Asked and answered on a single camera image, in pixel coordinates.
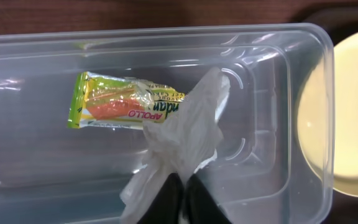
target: wooden table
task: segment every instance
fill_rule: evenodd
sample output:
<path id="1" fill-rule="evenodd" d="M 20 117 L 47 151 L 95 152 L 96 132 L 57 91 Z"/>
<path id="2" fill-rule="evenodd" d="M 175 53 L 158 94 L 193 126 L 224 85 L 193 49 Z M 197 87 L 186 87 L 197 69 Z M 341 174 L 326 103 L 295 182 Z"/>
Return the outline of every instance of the wooden table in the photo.
<path id="1" fill-rule="evenodd" d="M 283 23 L 355 1 L 0 0 L 0 34 Z"/>

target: brown wooden surface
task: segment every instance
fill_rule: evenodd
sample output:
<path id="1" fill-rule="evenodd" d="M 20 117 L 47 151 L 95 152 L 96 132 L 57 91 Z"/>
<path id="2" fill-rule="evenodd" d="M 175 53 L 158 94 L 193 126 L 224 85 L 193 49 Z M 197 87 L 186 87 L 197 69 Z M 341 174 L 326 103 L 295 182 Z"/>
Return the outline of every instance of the brown wooden surface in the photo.
<path id="1" fill-rule="evenodd" d="M 357 0 L 0 0 L 0 34 L 291 22 Z"/>

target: clear plastic container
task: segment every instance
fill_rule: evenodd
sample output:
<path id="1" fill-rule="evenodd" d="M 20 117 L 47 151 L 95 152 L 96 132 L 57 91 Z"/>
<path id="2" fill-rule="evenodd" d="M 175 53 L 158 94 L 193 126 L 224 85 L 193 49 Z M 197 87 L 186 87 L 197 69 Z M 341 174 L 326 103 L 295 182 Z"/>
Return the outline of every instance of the clear plastic container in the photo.
<path id="1" fill-rule="evenodd" d="M 322 177 L 294 133 L 296 101 L 321 64 Z M 66 128 L 78 73 L 189 92 L 213 66 L 230 78 L 218 159 L 198 172 L 234 223 L 318 223 L 333 187 L 333 45 L 311 24 L 0 36 L 0 223 L 119 223 L 141 168 L 142 131 Z"/>

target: white tissue paper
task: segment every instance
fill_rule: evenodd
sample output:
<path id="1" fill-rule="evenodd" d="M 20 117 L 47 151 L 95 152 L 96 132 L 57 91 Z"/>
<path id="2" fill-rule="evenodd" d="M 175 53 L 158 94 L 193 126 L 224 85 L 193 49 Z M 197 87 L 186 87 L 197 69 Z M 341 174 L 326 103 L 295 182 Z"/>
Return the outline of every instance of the white tissue paper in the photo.
<path id="1" fill-rule="evenodd" d="M 149 150 L 142 160 L 146 168 L 136 173 L 121 192 L 126 207 L 121 223 L 137 223 L 167 177 L 177 172 L 185 185 L 198 169 L 217 157 L 223 139 L 218 119 L 229 97 L 230 82 L 219 68 L 212 68 L 164 123 L 143 122 Z"/>

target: cream colored bowl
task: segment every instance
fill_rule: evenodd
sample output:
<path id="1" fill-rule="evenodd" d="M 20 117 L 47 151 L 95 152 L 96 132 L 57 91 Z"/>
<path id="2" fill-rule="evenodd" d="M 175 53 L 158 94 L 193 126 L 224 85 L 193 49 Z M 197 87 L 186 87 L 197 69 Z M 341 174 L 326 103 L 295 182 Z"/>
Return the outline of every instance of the cream colored bowl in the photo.
<path id="1" fill-rule="evenodd" d="M 358 197 L 358 33 L 334 48 L 335 153 L 334 189 Z M 319 175 L 325 146 L 326 103 L 323 68 L 310 75 L 298 107 L 297 130 L 303 154 Z"/>

